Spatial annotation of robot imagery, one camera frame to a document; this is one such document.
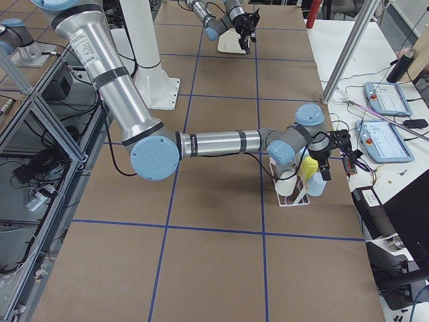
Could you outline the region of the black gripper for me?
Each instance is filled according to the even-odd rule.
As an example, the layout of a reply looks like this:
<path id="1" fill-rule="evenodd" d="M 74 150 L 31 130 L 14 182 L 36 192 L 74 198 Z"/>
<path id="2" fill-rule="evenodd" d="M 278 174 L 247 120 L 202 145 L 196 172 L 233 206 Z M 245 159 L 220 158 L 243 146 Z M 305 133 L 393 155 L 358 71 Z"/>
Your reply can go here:
<path id="1" fill-rule="evenodd" d="M 233 26 L 236 32 L 242 37 L 241 49 L 246 54 L 251 53 L 249 49 L 249 42 L 246 37 L 249 36 L 252 42 L 257 41 L 255 30 L 259 22 L 259 19 L 260 19 L 259 9 L 257 9 L 253 13 L 241 13 L 233 19 Z"/>
<path id="2" fill-rule="evenodd" d="M 330 166 L 328 158 L 330 156 L 330 150 L 310 150 L 310 157 L 318 162 L 318 167 L 322 176 L 323 181 L 331 181 Z"/>

